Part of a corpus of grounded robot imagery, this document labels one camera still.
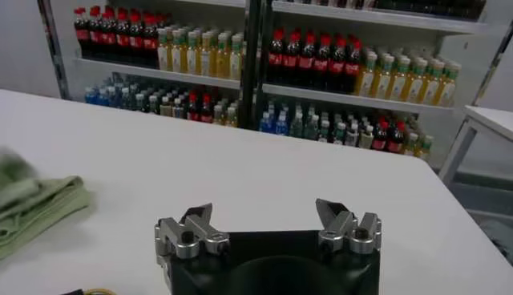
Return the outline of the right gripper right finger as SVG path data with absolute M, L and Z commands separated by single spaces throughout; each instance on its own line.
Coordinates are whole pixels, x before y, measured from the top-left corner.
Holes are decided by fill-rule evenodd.
M 358 219 L 344 204 L 317 198 L 317 214 L 323 225 L 318 245 L 328 253 L 370 255 L 382 248 L 382 221 L 374 212 Z

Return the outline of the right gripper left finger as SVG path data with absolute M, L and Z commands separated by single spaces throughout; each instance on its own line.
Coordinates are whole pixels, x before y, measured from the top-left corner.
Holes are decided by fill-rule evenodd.
M 189 208 L 179 219 L 159 219 L 155 225 L 156 256 L 176 256 L 179 259 L 193 259 L 200 250 L 215 256 L 224 255 L 230 248 L 230 237 L 210 225 L 212 203 Z

